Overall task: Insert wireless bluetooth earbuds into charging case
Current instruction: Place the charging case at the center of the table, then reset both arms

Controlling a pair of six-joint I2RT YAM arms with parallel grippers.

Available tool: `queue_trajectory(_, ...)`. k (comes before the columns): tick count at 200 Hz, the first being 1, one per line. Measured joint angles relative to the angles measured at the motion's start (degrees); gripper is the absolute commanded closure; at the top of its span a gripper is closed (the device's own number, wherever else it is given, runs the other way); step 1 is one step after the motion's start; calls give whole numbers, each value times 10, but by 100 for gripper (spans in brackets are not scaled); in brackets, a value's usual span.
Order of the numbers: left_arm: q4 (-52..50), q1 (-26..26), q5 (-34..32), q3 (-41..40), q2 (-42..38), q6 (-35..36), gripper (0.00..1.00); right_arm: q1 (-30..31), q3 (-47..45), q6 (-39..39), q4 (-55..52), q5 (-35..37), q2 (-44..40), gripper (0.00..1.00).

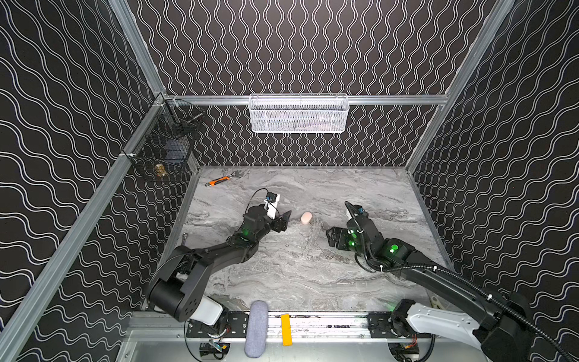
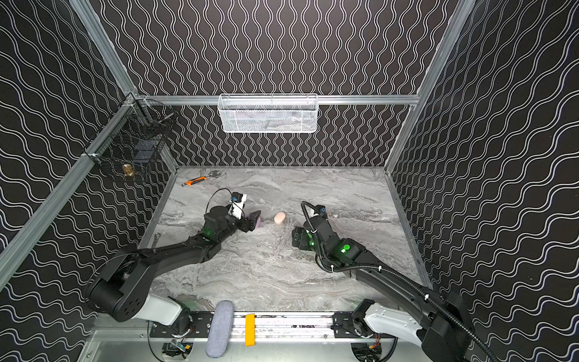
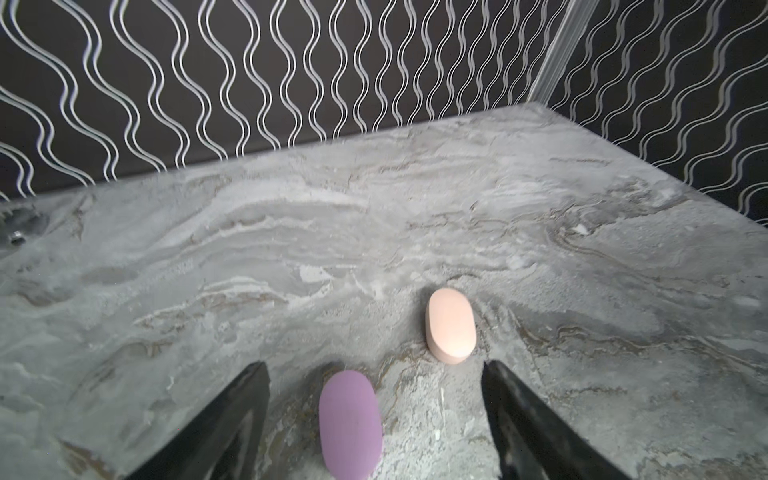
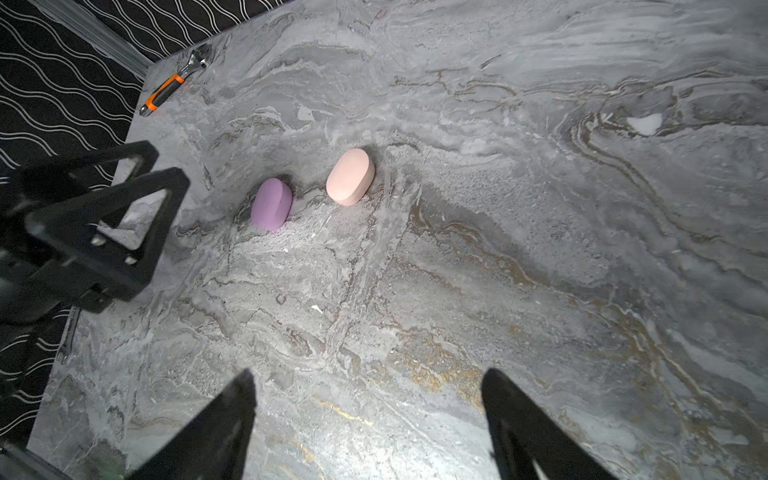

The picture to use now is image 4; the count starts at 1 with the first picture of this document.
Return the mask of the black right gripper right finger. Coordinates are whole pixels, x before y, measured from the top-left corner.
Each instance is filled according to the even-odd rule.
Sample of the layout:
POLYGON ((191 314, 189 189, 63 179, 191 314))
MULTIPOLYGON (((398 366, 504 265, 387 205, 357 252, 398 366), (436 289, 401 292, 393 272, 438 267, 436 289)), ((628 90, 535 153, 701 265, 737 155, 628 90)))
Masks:
POLYGON ((502 371, 483 376, 481 396, 502 479, 612 479, 502 371))

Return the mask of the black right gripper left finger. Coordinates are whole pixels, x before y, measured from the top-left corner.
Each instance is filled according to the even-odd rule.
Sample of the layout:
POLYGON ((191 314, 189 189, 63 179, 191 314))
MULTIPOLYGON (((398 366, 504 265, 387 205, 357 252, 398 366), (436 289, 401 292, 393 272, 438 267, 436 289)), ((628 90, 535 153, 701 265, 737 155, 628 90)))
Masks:
POLYGON ((241 371, 131 479, 241 479, 256 418, 250 370, 241 371))

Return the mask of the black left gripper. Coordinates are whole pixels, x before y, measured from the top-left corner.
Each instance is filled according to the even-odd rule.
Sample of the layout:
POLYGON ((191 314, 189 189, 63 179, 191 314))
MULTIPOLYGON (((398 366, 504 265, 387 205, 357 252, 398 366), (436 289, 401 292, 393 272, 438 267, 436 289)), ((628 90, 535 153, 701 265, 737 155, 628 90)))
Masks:
POLYGON ((60 303, 100 313, 150 283, 190 185, 179 168, 148 173, 158 157, 149 141, 138 141, 34 160, 8 175, 1 187, 3 323, 36 322, 60 303), (81 170, 124 159, 136 161, 129 177, 140 177, 91 192, 79 177, 81 170), (98 232, 104 217, 157 192, 165 197, 139 247, 98 232))

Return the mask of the purple earbud charging case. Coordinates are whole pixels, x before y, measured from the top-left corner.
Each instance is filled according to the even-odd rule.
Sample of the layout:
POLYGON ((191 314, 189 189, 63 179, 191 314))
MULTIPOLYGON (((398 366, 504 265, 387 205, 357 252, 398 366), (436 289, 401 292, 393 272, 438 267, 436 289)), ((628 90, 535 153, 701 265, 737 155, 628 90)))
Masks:
POLYGON ((251 222, 260 230, 274 231, 284 225, 293 203, 289 186, 269 178, 259 187, 251 206, 251 222))

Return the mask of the pink earbud charging case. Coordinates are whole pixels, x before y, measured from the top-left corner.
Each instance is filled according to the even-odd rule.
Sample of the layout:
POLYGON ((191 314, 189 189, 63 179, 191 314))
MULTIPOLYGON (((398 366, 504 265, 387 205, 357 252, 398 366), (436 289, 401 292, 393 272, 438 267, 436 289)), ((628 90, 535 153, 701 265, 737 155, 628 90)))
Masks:
POLYGON ((326 192, 339 205, 358 203, 369 189, 375 176, 375 166, 369 155, 360 148, 345 152, 331 170, 326 181, 326 192))

